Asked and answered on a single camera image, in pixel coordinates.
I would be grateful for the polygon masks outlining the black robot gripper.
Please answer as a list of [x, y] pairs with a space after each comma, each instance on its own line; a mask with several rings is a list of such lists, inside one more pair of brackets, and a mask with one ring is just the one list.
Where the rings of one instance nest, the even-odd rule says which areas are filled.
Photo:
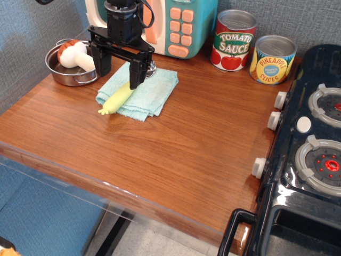
[[111, 71], [111, 56], [131, 62], [129, 87], [135, 90], [144, 82], [154, 48], [142, 39], [155, 15], [147, 1], [105, 1], [107, 28], [90, 26], [91, 52], [100, 77]]

